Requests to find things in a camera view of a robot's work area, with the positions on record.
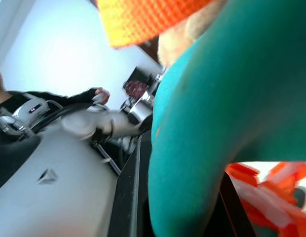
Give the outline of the person's bare hand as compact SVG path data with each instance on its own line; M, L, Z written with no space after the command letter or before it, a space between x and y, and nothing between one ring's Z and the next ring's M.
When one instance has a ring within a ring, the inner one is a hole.
M94 103L105 105L109 100L110 94L107 90L102 87L99 87L95 91L95 96L92 98Z

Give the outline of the black background cabinet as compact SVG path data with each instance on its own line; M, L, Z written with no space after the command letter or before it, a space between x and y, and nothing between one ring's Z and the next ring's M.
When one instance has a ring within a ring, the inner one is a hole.
M156 95L163 74L146 74L136 67L122 88L132 99L139 99L145 92Z

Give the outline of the white device with lights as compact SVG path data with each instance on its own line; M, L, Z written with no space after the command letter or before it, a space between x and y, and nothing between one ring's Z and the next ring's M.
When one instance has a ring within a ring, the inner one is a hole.
M26 125L32 125L39 116L48 111L47 101L41 98L32 98L20 106L12 116Z

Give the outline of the person in black top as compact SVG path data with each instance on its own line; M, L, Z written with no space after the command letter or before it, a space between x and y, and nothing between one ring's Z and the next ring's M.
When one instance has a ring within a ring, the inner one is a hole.
M56 101L61 106L65 106L68 103L68 98L65 96L54 95L48 92L28 91L29 95L42 98L44 100ZM13 113L21 105L29 101L29 98L25 95L26 92L7 91L3 87L3 80L0 73L0 108L5 108L9 112Z

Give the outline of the black table edge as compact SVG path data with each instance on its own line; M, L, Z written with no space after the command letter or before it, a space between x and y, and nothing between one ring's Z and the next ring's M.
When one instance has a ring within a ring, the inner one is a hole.
M151 131L140 136L116 183L107 237L155 237L148 204Z

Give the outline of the silver robot torso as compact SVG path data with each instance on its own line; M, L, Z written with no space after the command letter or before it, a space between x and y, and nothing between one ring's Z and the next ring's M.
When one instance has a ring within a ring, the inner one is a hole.
M58 126L0 144L0 237L107 237L116 180Z

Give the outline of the teal plush toy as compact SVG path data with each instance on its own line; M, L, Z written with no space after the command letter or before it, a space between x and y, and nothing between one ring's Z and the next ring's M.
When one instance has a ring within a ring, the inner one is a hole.
M201 237L226 167L306 161L306 0L96 0L110 46L162 37L205 9L154 102L155 237Z

